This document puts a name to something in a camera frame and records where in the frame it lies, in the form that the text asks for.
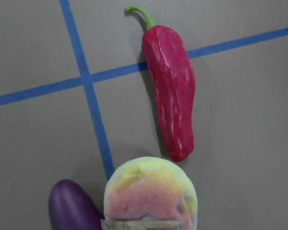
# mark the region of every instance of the peach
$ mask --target peach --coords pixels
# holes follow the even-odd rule
[[[105,188],[106,220],[178,220],[181,230],[195,230],[197,197],[185,172],[157,157],[121,165]]]

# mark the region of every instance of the wooden stick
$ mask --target wooden stick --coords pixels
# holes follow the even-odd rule
[[[103,230],[148,230],[148,229],[180,229],[181,221],[177,220],[104,220]]]

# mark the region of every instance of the green stem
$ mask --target green stem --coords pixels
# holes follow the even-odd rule
[[[146,28],[147,28],[147,30],[149,30],[152,27],[154,27],[155,25],[157,25],[157,23],[155,22],[153,17],[150,15],[150,13],[143,6],[133,5],[133,6],[127,6],[125,8],[125,12],[126,13],[130,13],[131,11],[138,11],[141,14],[143,14],[143,16],[144,16],[144,18],[146,20]]]

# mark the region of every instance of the purple eggplant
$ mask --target purple eggplant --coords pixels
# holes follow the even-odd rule
[[[48,209],[53,230],[102,230],[97,207],[71,180],[61,180],[53,186]]]

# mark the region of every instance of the red pepper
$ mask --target red pepper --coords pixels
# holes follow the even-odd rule
[[[146,20],[142,52],[154,83],[162,139],[173,161],[186,159],[194,148],[192,107],[195,76],[180,36],[172,29],[157,25],[141,6],[128,6]]]

